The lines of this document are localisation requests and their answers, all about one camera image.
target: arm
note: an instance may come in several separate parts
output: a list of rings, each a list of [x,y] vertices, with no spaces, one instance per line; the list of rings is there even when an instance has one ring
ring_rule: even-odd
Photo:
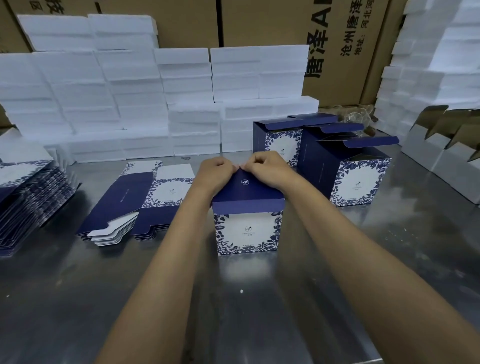
[[[293,204],[386,363],[480,363],[475,328],[277,152],[255,153],[242,168],[281,190]]]
[[[113,325],[96,364],[178,363],[210,203],[238,169],[205,160],[165,238]]]

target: forearm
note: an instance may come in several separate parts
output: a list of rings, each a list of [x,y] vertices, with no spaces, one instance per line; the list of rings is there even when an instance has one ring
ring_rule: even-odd
[[[476,330],[300,176],[284,190],[386,363],[477,363]]]
[[[97,364],[177,363],[211,196],[188,192],[157,253],[115,322]]]

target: hand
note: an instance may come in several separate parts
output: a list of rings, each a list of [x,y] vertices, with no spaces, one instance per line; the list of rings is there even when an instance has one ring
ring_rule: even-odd
[[[241,168],[283,193],[299,176],[276,151],[256,152]]]
[[[190,190],[201,191],[211,200],[227,184],[238,168],[223,157],[206,159],[201,163]]]

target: stainless steel table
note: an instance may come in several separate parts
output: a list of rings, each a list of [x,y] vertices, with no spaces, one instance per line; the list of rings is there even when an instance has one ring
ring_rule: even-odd
[[[480,328],[480,209],[399,153],[371,205],[341,208]],[[249,152],[226,153],[242,162]],[[211,156],[161,158],[189,162]],[[74,232],[125,161],[75,165],[83,185],[12,259],[0,261],[0,363],[89,363],[162,236],[104,249]],[[287,206],[278,252],[218,257],[207,218],[184,362],[380,362]]]

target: floral pattern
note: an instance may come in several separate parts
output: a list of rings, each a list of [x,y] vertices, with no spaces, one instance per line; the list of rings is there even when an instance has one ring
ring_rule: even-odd
[[[162,166],[163,166],[163,162],[161,160],[140,160],[140,161],[134,161],[134,162],[127,162],[127,165],[123,169],[120,176],[124,176],[126,174],[131,174],[131,173],[141,173],[141,172],[152,171],[154,173],[154,178],[155,178],[158,167],[162,167]]]
[[[239,247],[234,245],[234,242],[229,242],[223,235],[222,230],[225,228],[225,222],[230,218],[230,215],[214,214],[215,221],[215,236],[218,255],[237,254],[237,253],[257,253],[277,250],[278,240],[280,239],[280,229],[282,226],[283,211],[272,212],[271,216],[276,216],[275,225],[273,226],[273,234],[265,242],[261,242],[256,246]]]
[[[290,167],[296,167],[297,162],[299,160],[301,133],[302,133],[302,129],[290,129],[290,130],[283,130],[280,132],[266,133],[265,134],[265,150],[266,151],[270,150],[270,146],[276,139],[284,136],[290,137],[291,139],[297,142],[297,147],[295,149],[294,156],[291,159],[286,160],[285,162],[287,162]]]
[[[187,184],[192,184],[193,183],[193,178],[170,178],[168,180],[153,180],[152,185],[150,187],[150,190],[147,193],[147,196],[145,198],[144,204],[142,205],[142,208],[144,207],[162,207],[162,206],[179,206],[183,202],[183,198],[177,200],[177,201],[161,201],[157,198],[155,198],[155,191],[158,186],[161,186],[164,183],[167,182],[184,182]]]
[[[332,195],[330,196],[330,201],[335,206],[363,205],[371,203],[373,198],[375,197],[375,194],[377,193],[378,188],[380,187],[380,183],[384,178],[385,172],[391,160],[391,158],[384,158],[354,162],[342,162],[336,174]],[[366,195],[356,199],[344,199],[343,196],[338,194],[338,186],[342,183],[342,179],[348,174],[348,171],[357,168],[371,168],[372,170],[376,170],[378,173],[378,179],[375,183],[375,186]]]
[[[0,187],[19,186],[51,162],[51,160],[35,160],[0,163]]]

